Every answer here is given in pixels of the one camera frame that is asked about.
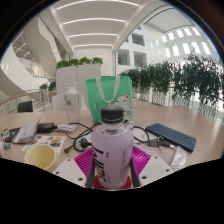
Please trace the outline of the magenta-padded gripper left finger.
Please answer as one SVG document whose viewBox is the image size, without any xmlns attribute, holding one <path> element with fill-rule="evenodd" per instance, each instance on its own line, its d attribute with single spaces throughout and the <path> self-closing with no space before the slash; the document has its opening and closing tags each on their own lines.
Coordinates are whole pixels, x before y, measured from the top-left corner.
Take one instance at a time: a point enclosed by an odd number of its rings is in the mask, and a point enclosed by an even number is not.
<svg viewBox="0 0 224 224">
<path fill-rule="evenodd" d="M 88 149 L 75 158 L 65 159 L 53 173 L 84 188 L 92 188 L 95 177 L 93 150 Z"/>
</svg>

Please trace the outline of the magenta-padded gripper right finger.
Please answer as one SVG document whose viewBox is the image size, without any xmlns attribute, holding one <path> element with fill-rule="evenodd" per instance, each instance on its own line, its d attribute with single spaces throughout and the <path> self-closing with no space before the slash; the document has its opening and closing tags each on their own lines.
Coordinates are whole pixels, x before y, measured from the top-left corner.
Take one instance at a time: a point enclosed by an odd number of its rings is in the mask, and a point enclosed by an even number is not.
<svg viewBox="0 0 224 224">
<path fill-rule="evenodd" d="M 158 155 L 149 155 L 134 146 L 130 163 L 132 185 L 142 187 L 173 173 Z"/>
</svg>

